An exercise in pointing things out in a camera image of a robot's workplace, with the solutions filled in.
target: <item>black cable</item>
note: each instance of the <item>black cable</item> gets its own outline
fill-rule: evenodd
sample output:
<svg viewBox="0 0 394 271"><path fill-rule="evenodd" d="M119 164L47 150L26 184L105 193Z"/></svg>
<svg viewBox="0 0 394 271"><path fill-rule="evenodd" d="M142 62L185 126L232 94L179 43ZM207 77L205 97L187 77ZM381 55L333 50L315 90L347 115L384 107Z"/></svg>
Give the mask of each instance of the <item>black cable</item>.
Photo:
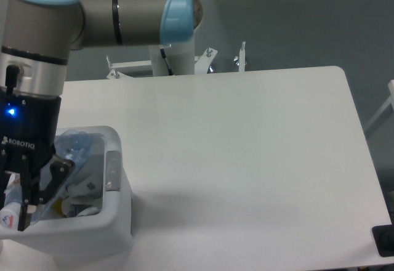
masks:
<svg viewBox="0 0 394 271"><path fill-rule="evenodd" d="M168 76L174 76L174 72L172 71L172 69L170 67L170 63L167 59L167 55L166 55L166 52L164 51L164 48L160 48L160 53L161 53L161 57L164 59L164 61L166 63Z"/></svg>

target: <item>gray floor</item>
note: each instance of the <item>gray floor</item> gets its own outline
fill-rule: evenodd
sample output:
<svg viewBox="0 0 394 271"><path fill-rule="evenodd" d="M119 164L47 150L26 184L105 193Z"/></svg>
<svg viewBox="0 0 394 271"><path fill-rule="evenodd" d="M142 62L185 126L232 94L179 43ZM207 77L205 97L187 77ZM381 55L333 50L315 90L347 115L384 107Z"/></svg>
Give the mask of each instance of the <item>gray floor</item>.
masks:
<svg viewBox="0 0 394 271"><path fill-rule="evenodd" d="M7 0L0 0L0 31ZM234 71L246 41L248 70L337 65L347 74L364 124L389 96L394 79L394 0L201 0L204 20L196 53L219 51L217 71ZM72 52L68 80L103 79L112 62L148 59L146 47ZM394 116L370 139L384 184L394 190Z"/></svg>

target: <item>blue led light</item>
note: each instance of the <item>blue led light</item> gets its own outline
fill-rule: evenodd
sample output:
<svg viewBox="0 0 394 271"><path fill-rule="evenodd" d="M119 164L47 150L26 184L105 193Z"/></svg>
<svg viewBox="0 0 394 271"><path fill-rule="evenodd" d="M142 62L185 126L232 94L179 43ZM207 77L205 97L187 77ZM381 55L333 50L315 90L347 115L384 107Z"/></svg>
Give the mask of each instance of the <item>blue led light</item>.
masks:
<svg viewBox="0 0 394 271"><path fill-rule="evenodd" d="M7 110L7 113L10 114L11 116L14 116L15 115L15 109L14 108L9 109L9 110Z"/></svg>

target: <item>robotiq logo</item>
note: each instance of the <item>robotiq logo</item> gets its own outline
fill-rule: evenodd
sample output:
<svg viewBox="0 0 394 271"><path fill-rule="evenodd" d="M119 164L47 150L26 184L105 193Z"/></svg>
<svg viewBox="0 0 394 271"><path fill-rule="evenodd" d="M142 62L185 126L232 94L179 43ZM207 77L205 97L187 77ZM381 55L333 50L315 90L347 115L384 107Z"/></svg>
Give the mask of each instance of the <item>robotiq logo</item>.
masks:
<svg viewBox="0 0 394 271"><path fill-rule="evenodd" d="M16 146L20 146L20 147L30 148L32 150L34 150L34 148L35 148L35 145L32 143L24 142L22 140L9 139L8 137L3 137L1 144L2 145L11 144L11 145L16 145Z"/></svg>

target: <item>white table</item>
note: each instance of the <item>white table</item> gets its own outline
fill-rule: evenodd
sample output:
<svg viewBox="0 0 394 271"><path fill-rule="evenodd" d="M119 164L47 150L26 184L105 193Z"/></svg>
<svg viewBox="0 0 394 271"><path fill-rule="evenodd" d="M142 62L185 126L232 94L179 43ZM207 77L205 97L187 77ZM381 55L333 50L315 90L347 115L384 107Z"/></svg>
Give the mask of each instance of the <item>white table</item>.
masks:
<svg viewBox="0 0 394 271"><path fill-rule="evenodd" d="M5 241L0 270L317 270L389 264L389 224L336 67L67 82L59 127L108 125L137 196L135 246L56 259Z"/></svg>

